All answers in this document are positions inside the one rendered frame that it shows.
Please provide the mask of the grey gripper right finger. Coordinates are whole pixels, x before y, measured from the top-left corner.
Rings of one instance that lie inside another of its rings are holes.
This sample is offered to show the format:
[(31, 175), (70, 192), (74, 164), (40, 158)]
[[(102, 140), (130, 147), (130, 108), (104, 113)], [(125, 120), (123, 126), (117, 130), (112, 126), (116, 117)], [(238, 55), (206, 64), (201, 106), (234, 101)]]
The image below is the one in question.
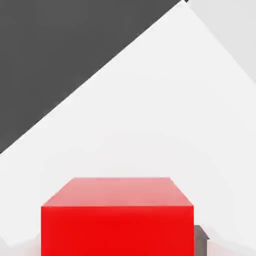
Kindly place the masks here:
[(225, 256), (224, 249), (211, 241), (200, 225), (194, 225), (194, 256)]

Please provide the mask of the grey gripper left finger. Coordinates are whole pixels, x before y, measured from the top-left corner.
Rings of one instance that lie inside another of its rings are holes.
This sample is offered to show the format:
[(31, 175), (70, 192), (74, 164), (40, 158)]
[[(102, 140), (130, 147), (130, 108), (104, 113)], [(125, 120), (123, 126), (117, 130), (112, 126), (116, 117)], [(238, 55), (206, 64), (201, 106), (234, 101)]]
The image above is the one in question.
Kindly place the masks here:
[(24, 256), (41, 256), (41, 240), (30, 240), (24, 249)]

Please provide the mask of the small red cube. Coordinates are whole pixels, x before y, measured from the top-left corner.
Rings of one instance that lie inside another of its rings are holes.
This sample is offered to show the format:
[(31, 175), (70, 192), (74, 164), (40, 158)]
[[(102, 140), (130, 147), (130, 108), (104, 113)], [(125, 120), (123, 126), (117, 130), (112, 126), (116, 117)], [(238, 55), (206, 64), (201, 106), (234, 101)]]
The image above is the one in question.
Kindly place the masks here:
[(168, 177), (73, 178), (40, 237), (41, 256), (194, 256), (194, 206)]

